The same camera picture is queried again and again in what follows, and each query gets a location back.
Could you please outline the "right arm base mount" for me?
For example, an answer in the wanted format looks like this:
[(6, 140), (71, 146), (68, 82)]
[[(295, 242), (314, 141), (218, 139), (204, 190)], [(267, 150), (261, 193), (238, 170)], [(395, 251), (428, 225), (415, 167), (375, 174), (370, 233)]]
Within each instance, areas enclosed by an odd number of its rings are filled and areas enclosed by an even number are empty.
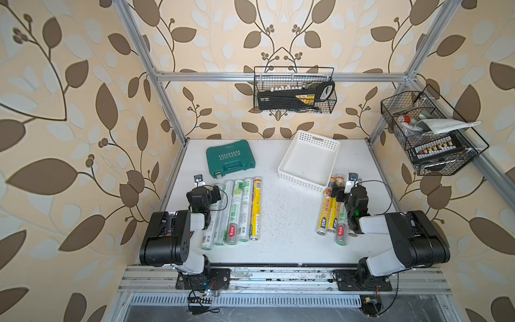
[(392, 291), (388, 277), (375, 277), (368, 273), (359, 273), (357, 270), (334, 270), (333, 280), (337, 283), (339, 291)]

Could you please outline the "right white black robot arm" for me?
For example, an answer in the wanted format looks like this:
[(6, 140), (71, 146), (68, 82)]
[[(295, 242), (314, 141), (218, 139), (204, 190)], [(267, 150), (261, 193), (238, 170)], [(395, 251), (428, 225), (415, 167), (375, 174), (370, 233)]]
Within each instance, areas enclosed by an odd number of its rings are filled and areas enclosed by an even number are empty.
[(358, 235), (385, 235), (392, 247), (382, 253), (362, 258), (354, 280), (363, 288), (389, 276), (413, 268), (429, 268), (450, 260), (449, 246), (422, 211), (394, 212), (382, 215), (368, 213), (367, 190), (355, 185), (346, 193), (341, 187), (332, 194), (342, 203), (347, 226)]

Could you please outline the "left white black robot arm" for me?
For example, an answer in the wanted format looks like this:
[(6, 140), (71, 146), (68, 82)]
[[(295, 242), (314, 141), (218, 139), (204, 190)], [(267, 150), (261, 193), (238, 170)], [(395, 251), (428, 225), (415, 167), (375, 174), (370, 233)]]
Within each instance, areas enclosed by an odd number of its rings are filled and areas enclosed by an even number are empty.
[(187, 209), (175, 212), (154, 212), (141, 248), (142, 266), (171, 266), (185, 276), (207, 279), (211, 265), (205, 255), (190, 249), (191, 233), (208, 229), (211, 212), (221, 201), (217, 186), (198, 186), (186, 194)]

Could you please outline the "green white wrap roll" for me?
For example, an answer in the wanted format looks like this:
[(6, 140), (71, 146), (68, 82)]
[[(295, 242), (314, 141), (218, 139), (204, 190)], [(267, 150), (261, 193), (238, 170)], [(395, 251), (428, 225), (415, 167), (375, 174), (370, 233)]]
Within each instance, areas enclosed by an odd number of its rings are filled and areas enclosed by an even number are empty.
[(249, 216), (252, 209), (253, 178), (244, 180), (244, 187), (240, 211), (240, 227), (238, 240), (247, 242), (249, 240)]

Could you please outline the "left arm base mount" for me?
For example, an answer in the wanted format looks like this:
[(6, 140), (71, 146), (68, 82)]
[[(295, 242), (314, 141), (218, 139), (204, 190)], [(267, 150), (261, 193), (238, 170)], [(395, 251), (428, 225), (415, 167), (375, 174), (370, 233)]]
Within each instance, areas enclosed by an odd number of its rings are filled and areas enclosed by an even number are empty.
[(219, 291), (229, 288), (231, 270), (229, 268), (209, 268), (199, 275), (178, 273), (175, 289), (186, 291)]

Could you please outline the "yellow plastic wrap roll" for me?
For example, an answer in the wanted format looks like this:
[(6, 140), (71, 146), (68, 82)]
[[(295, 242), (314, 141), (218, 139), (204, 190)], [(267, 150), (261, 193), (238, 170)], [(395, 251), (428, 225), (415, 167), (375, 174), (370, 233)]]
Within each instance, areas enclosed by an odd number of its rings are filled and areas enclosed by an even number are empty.
[(262, 204), (262, 178), (256, 177), (253, 180), (253, 205), (250, 224), (250, 240), (257, 241), (260, 239), (260, 217)]

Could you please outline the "white plastic basket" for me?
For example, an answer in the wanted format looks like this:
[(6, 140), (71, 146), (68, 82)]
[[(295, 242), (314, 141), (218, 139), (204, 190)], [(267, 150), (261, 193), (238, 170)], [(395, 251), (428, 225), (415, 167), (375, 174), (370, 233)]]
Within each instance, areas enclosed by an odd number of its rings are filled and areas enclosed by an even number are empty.
[(322, 193), (329, 184), (340, 146), (338, 140), (299, 130), (278, 167), (278, 175), (294, 185)]

